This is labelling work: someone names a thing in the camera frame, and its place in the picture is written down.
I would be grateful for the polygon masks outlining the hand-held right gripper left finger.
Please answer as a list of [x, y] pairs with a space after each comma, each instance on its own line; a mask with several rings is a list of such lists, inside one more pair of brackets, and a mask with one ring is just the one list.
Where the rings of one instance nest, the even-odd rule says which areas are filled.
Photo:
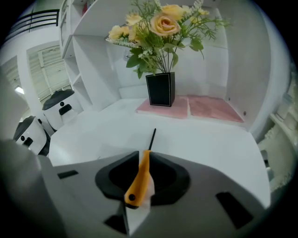
[[68, 238], [128, 238], [123, 184], [133, 178], [139, 152], [94, 161], [53, 166], [40, 159], [41, 173]]

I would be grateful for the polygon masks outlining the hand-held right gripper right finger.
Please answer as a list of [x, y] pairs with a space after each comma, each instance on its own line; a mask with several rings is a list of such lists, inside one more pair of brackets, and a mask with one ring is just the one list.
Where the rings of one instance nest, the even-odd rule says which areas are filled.
[[221, 171], [163, 154], [190, 175], [186, 193], [172, 205], [153, 206], [134, 238], [237, 238], [259, 223], [271, 203]]

